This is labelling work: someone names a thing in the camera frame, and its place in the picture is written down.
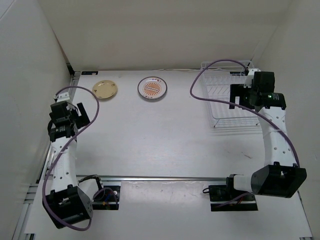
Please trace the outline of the green rimmed white plate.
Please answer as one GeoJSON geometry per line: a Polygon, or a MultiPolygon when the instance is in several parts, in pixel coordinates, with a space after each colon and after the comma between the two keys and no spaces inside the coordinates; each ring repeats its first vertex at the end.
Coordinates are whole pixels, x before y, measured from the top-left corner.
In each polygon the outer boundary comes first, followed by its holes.
{"type": "Polygon", "coordinates": [[[147,89],[146,91],[138,90],[138,94],[143,100],[152,102],[161,100],[166,96],[167,92],[167,90],[159,92],[151,89],[147,89]]]}

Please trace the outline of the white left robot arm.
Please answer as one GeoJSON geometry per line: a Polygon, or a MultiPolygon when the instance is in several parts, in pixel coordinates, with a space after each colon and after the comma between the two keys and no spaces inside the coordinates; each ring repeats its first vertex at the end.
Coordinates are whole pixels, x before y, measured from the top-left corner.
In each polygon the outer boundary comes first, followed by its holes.
{"type": "Polygon", "coordinates": [[[90,120],[81,103],[73,105],[67,98],[59,98],[50,108],[48,133],[53,162],[48,174],[52,182],[49,192],[45,192],[46,183],[42,186],[42,205],[58,229],[81,231],[75,224],[91,220],[92,199],[100,200],[105,194],[104,186],[96,182],[83,189],[76,177],[76,134],[90,120]]]}

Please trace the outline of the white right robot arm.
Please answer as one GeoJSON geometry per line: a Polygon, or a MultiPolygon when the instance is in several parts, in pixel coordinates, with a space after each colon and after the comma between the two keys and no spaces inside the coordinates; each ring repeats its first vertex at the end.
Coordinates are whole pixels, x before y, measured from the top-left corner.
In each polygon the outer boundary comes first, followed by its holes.
{"type": "Polygon", "coordinates": [[[244,192],[291,198],[307,178],[293,144],[288,142],[285,97],[274,89],[275,74],[257,68],[248,70],[244,84],[230,87],[230,102],[239,97],[241,106],[257,114],[265,152],[261,169],[251,175],[232,174],[227,178],[224,193],[230,200],[238,199],[244,192]]]}

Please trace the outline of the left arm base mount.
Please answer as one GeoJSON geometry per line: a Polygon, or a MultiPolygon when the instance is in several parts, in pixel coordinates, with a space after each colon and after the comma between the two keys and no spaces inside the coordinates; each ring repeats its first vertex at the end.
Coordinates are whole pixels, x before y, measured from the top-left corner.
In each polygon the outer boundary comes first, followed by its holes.
{"type": "Polygon", "coordinates": [[[121,184],[106,181],[94,174],[78,180],[78,186],[86,193],[94,210],[115,211],[120,206],[121,184]]]}

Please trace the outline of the beige plate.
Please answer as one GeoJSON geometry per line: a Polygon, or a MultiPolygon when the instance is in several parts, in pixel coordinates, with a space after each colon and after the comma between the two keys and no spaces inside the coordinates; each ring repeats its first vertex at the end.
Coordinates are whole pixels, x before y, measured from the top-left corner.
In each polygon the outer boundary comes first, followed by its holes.
{"type": "Polygon", "coordinates": [[[118,86],[112,80],[101,80],[92,87],[92,92],[99,100],[109,100],[117,94],[118,86]]]}

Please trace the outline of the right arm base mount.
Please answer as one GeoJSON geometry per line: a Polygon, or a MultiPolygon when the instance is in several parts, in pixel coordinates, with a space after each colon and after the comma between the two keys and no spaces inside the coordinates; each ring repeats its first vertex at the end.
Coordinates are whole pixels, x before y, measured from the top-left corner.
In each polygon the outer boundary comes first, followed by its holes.
{"type": "Polygon", "coordinates": [[[233,179],[226,178],[224,184],[211,184],[202,190],[209,196],[212,212],[254,212],[258,211],[255,195],[233,187],[233,179]]]}

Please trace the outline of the orange sunburst plate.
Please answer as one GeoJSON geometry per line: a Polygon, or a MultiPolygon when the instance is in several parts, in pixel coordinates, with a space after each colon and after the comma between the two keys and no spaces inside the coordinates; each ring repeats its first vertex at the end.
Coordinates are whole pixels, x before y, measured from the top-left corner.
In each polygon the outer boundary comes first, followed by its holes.
{"type": "Polygon", "coordinates": [[[137,85],[137,92],[146,91],[146,90],[154,90],[156,92],[160,91],[168,91],[167,83],[158,76],[148,76],[143,78],[137,85]]]}

